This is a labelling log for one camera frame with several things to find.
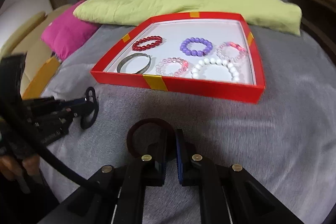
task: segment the brown hair tie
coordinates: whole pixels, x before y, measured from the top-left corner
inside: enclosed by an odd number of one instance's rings
[[[129,129],[127,133],[127,138],[126,138],[128,152],[130,152],[130,154],[134,158],[138,158],[141,156],[140,153],[136,151],[133,146],[133,135],[140,126],[147,124],[147,123],[155,123],[156,125],[160,126],[161,128],[167,131],[167,147],[166,147],[167,161],[174,159],[176,157],[175,131],[170,123],[166,122],[165,120],[159,119],[159,118],[147,118],[147,119],[140,120],[139,122],[135,123]]]

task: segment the metal bangle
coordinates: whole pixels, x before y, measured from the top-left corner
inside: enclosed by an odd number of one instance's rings
[[[148,62],[148,64],[143,69],[137,71],[136,73],[130,73],[130,74],[136,75],[136,74],[143,74],[143,73],[145,73],[149,69],[152,60],[151,60],[151,57],[148,54],[143,54],[141,52],[137,52],[137,53],[131,54],[131,55],[125,57],[123,60],[121,60],[119,62],[119,64],[118,64],[118,66],[117,66],[117,73],[120,73],[121,68],[123,67],[123,65],[126,64],[127,61],[129,61],[129,60],[131,60],[133,58],[136,58],[138,56],[148,57],[149,58],[149,62]]]

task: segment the black cable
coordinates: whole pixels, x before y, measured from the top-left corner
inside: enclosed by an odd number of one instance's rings
[[[76,184],[86,188],[87,190],[98,193],[102,196],[109,196],[110,193],[97,186],[96,184],[86,180],[82,176],[78,175],[75,171],[71,170],[53,153],[51,153],[44,145],[42,145],[35,137],[32,127],[22,121],[16,114],[13,108],[0,97],[0,116],[11,126],[15,132],[21,136],[48,164],[54,169],[60,172],[63,176]]]

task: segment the gray bed sheet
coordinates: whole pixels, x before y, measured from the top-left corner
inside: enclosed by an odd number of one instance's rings
[[[267,84],[253,105],[98,84],[90,69],[132,28],[103,25],[60,66],[42,95],[68,100],[93,86],[100,111],[87,130],[75,119],[50,151],[89,178],[102,165],[129,163],[126,133],[134,123],[162,118],[216,164],[242,164],[304,223],[322,223],[336,203],[336,69],[316,41],[304,32],[295,37],[251,26]],[[149,124],[139,129],[141,138],[135,135],[143,153],[156,129]],[[41,170],[60,201],[77,188],[44,161]],[[200,223],[197,189],[179,185],[175,161],[164,187],[147,188],[143,223]]]

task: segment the bracelet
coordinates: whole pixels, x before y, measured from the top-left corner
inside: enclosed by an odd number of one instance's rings
[[[173,58],[167,58],[167,59],[163,59],[161,62],[158,63],[158,65],[156,65],[156,75],[165,75],[162,71],[161,68],[163,67],[163,65],[168,64],[168,63],[180,63],[182,65],[182,67],[180,69],[178,69],[176,72],[174,73],[170,73],[168,74],[168,76],[174,76],[174,77],[179,77],[180,75],[182,75],[185,71],[187,71],[188,67],[189,67],[189,63],[178,57],[173,57]]]
[[[145,57],[148,57],[149,58],[149,62],[148,64],[141,70],[139,70],[138,72],[136,73],[130,73],[130,74],[133,74],[133,75],[136,75],[136,74],[143,74],[144,72],[146,72],[148,70],[148,68],[150,67],[151,65],[151,57],[148,55],[148,54],[143,54],[143,53],[140,53],[140,52],[137,52],[137,53],[134,53],[134,54],[131,54],[127,57],[125,57],[123,60],[121,60],[117,66],[117,73],[120,73],[120,70],[121,68],[123,67],[123,65],[126,64],[127,61],[133,59],[133,58],[136,58],[138,56],[145,56]]]
[[[202,51],[196,51],[196,50],[191,51],[187,48],[187,45],[189,43],[202,43],[206,45],[206,47]],[[209,40],[205,40],[204,38],[191,37],[191,38],[187,38],[186,40],[182,42],[180,46],[180,51],[185,53],[185,55],[203,56],[203,55],[207,55],[212,50],[212,48],[213,48],[212,43]]]
[[[239,51],[239,54],[236,57],[229,57],[229,56],[223,55],[222,51],[223,51],[223,49],[225,47],[234,47],[234,48],[236,48]],[[243,47],[241,47],[238,44],[236,44],[236,43],[233,43],[233,42],[224,42],[223,44],[221,44],[218,47],[218,49],[217,49],[217,56],[220,59],[225,59],[225,60],[228,60],[229,62],[238,62],[240,59],[242,59],[242,58],[244,58],[246,56],[246,50]]]
[[[218,66],[225,66],[228,68],[229,72],[232,75],[233,81],[239,82],[239,72],[233,65],[233,63],[229,63],[228,60],[221,60],[221,59],[214,59],[214,58],[204,58],[204,60],[198,61],[198,64],[191,70],[191,76],[193,79],[199,79],[199,71],[202,69],[204,65],[218,65]]]
[[[139,44],[147,42],[147,41],[151,41],[151,40],[155,40],[155,42],[147,44],[146,46],[138,47]],[[162,37],[159,37],[159,36],[145,37],[143,39],[140,39],[140,40],[134,42],[134,44],[132,45],[132,50],[141,52],[141,51],[148,50],[150,48],[154,48],[155,46],[158,46],[161,43],[162,43]]]

